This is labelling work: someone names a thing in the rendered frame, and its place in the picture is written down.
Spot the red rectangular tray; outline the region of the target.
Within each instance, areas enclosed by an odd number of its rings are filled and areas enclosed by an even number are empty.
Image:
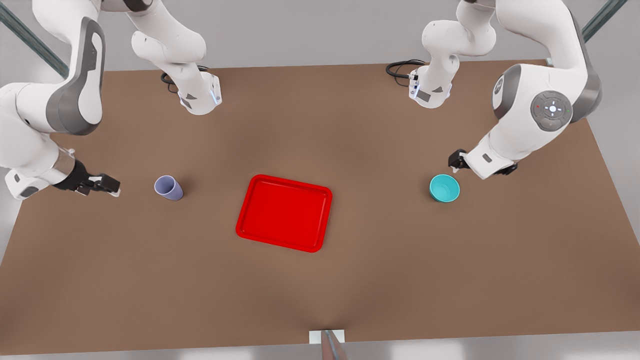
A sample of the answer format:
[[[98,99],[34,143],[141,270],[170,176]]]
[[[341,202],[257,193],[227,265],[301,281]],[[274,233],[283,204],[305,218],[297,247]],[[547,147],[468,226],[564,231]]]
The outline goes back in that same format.
[[[257,174],[247,187],[235,232],[242,239],[316,253],[332,201],[328,187]]]

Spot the teal bowl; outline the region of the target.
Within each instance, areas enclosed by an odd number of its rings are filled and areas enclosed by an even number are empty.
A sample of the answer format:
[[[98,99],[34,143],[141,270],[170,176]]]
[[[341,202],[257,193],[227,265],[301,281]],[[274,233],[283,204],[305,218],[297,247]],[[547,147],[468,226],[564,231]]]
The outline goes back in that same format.
[[[460,192],[460,184],[448,174],[435,175],[429,182],[429,194],[437,202],[453,202],[457,200]]]

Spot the silver frame post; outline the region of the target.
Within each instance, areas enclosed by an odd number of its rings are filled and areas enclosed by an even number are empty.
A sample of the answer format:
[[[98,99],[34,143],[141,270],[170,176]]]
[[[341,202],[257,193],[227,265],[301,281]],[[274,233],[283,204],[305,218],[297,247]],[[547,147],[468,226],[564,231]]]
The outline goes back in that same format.
[[[321,360],[350,360],[343,346],[345,330],[324,329],[308,332],[309,344],[320,344]]]
[[[69,75],[69,67],[32,30],[0,1],[0,23],[17,36],[32,52],[38,55],[63,79]]]
[[[583,51],[586,51],[586,43],[610,21],[628,1],[629,0],[606,0],[604,5],[587,21],[581,30]]]

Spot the lavender cup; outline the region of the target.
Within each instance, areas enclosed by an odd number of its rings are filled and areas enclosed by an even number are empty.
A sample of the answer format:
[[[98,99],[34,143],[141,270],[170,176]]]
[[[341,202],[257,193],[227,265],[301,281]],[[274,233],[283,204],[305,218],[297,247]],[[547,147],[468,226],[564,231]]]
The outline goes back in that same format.
[[[179,201],[184,196],[181,185],[171,175],[160,176],[154,182],[153,189],[156,194],[171,201]]]

